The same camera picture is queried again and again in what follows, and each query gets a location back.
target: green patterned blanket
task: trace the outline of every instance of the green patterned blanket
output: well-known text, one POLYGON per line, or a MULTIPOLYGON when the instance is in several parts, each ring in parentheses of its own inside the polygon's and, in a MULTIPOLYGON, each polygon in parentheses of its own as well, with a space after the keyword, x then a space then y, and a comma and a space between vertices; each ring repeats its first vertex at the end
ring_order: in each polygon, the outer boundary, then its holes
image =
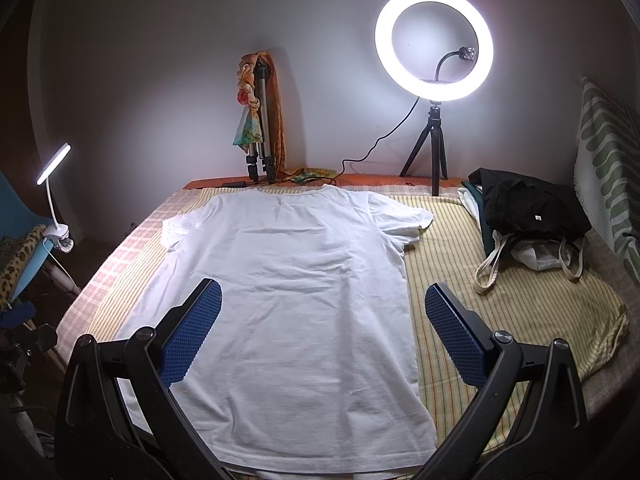
POLYGON ((593 227, 640 284, 640 114, 586 77, 575 189, 593 227))

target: tripod leg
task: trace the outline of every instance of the tripod leg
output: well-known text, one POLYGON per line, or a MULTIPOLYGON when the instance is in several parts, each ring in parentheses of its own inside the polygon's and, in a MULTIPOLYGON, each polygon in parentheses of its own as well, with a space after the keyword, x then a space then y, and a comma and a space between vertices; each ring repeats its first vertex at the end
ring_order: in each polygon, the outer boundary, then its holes
POLYGON ((418 137, 418 141, 415 143, 415 146, 413 151, 411 152, 411 155, 409 155, 409 158, 406 160, 404 168, 402 168, 402 171, 400 172, 400 176, 405 176, 406 172, 409 171, 409 168, 414 162, 414 158, 416 157, 416 155, 418 155, 418 152, 420 151, 420 148, 424 144, 424 141, 427 140, 427 136, 429 135, 430 131, 431 131, 431 125, 427 124, 425 129, 420 134, 420 137, 418 137))
POLYGON ((440 128, 440 167, 442 168, 442 177, 447 180, 447 159, 444 155, 444 135, 442 134, 442 128, 440 128))
POLYGON ((249 153, 246 156, 247 170, 249 171, 249 178, 254 182, 258 182, 260 177, 258 176, 258 151, 256 143, 249 144, 249 153))
POLYGON ((440 129, 431 129, 431 196, 440 195, 440 129))

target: yellow striped sheet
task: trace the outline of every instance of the yellow striped sheet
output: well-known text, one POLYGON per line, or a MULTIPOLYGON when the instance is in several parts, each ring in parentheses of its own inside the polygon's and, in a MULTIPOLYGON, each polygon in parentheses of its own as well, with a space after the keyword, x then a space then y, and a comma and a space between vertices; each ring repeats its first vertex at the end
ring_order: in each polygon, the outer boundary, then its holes
MULTIPOLYGON (((182 214, 203 206, 219 192, 203 189, 182 214)), ((292 193, 297 189, 274 188, 292 193)), ((458 299, 476 311, 492 330, 508 330, 518 341, 547 345, 555 337, 571 344, 580 378, 594 372, 614 354, 626 331, 625 309, 617 295, 587 268, 578 282, 561 270, 533 272, 512 261, 500 263, 495 288, 486 296, 473 289, 472 276, 484 260, 475 221, 458 200, 429 196, 392 196, 435 215, 420 241, 406 250, 408 288, 417 346, 420 396, 433 417, 442 442, 468 406, 476 390, 460 380, 440 339, 424 313, 424 292, 434 282, 447 282, 458 299)), ((89 332, 98 341, 112 339, 135 305, 146 283, 164 257, 160 233, 118 277, 97 309, 89 332)), ((514 391, 489 443, 503 443, 524 396, 525 385, 514 391)))

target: mattress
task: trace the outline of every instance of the mattress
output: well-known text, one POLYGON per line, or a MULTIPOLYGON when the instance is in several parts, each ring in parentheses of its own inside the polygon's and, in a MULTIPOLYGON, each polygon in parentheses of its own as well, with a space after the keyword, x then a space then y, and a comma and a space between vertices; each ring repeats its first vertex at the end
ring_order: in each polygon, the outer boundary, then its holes
MULTIPOLYGON (((616 272, 619 261, 595 232, 588 261, 579 282, 570 282, 561 271, 535 273, 516 262, 501 264, 494 290, 479 296, 472 275, 484 259, 475 221, 459 200, 431 197, 421 187, 359 187, 375 190, 435 215, 420 241, 406 251, 408 286, 417 343, 422 401, 430 411, 438 441, 442 442, 465 408, 475 389, 460 380, 424 313, 424 291, 433 282, 445 281, 467 308, 475 310, 494 330, 508 330, 518 341, 547 345, 554 337, 567 339, 574 352, 588 413, 595 414, 624 386, 636 371, 630 357, 640 349, 640 306, 633 284, 616 272), (599 271, 616 289, 600 279, 599 271)), ((271 192, 296 192, 276 188, 271 192)), ((93 333, 98 341, 110 340, 135 304, 146 282, 162 261, 159 243, 162 220, 194 210, 227 189, 180 190, 147 218, 107 259, 69 309, 58 328, 58 353, 67 361, 78 336, 93 333)), ((514 391, 488 448, 504 442, 524 396, 524 384, 514 391)))

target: lamp cord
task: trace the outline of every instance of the lamp cord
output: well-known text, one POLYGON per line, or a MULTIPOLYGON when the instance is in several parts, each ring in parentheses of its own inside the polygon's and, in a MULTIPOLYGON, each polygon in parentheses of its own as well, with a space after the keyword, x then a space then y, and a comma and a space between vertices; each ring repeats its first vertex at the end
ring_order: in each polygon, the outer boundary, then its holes
MULTIPOLYGON (((449 59, 450 57, 453 56, 459 56, 460 55, 460 50, 456 50, 455 52, 449 52, 448 54, 445 54, 442 59, 438 62, 438 66, 436 67, 436 76, 435 76, 435 80, 439 81, 440 80, 440 69, 442 68, 442 64, 449 59)), ((376 139, 376 142, 373 144, 373 146, 371 147, 371 149, 367 152, 367 155, 363 156, 362 158, 344 158, 342 160, 342 171, 340 173, 338 173, 335 177, 333 177, 331 179, 331 183, 335 183, 335 179, 338 178, 339 176, 344 175, 344 172, 347 171, 346 168, 344 167, 344 163, 345 162, 363 162, 365 160, 367 160, 367 157, 371 154, 371 152, 373 150, 376 149, 376 146, 378 145, 378 143, 380 142, 380 140, 386 139, 388 136, 390 136, 392 133, 394 133, 400 126, 402 126, 404 124, 404 122, 409 118, 409 116, 412 114, 412 112, 414 111, 415 107, 418 104, 418 101, 420 100, 420 98, 418 97, 415 100, 414 105, 411 107, 411 110, 409 110, 409 113, 404 117, 404 119, 402 119, 402 121, 400 121, 398 123, 398 125, 391 130, 388 134, 383 135, 382 137, 378 137, 376 139)))
POLYGON ((363 156, 362 158, 344 158, 342 160, 342 171, 340 173, 338 173, 336 176, 334 176, 332 178, 332 182, 335 182, 335 179, 337 179, 338 177, 344 175, 344 172, 347 171, 346 168, 344 167, 344 163, 345 162, 363 162, 364 160, 367 160, 367 157, 369 155, 371 155, 371 152, 373 150, 376 149, 376 146, 378 145, 378 143, 380 142, 380 140, 386 139, 388 136, 390 136, 392 133, 394 133, 400 126, 402 126, 404 124, 404 122, 409 118, 409 116, 412 114, 412 112, 415 110, 415 107, 418 105, 418 101, 420 100, 420 98, 418 97, 415 100, 414 105, 411 107, 411 110, 409 110, 409 113, 407 115, 405 115, 404 119, 402 119, 402 121, 400 121, 396 127, 391 130, 388 134, 383 135, 382 137, 378 137, 376 139, 376 142, 373 144, 373 146, 369 149, 369 151, 367 152, 367 155, 363 156))
POLYGON ((56 213, 53 211, 53 202, 51 201, 51 191, 49 190, 49 177, 45 179, 45 183, 47 186, 47 198, 49 199, 49 207, 51 208, 51 217, 52 217, 53 223, 56 225, 56 229, 58 229, 60 225, 58 224, 58 220, 56 219, 56 213))
POLYGON ((73 283, 75 286, 78 286, 78 285, 76 284, 76 280, 74 280, 74 279, 71 277, 71 274, 69 274, 68 272, 66 272, 65 267, 63 267, 63 266, 62 266, 62 264, 58 261, 58 259, 57 259, 53 254, 51 254, 51 253, 49 253, 49 256, 51 256, 51 257, 53 258, 53 261, 56 263, 56 265, 57 265, 58 267, 60 267, 60 269, 62 269, 62 271, 66 274, 66 276, 71 280, 71 283, 73 283))

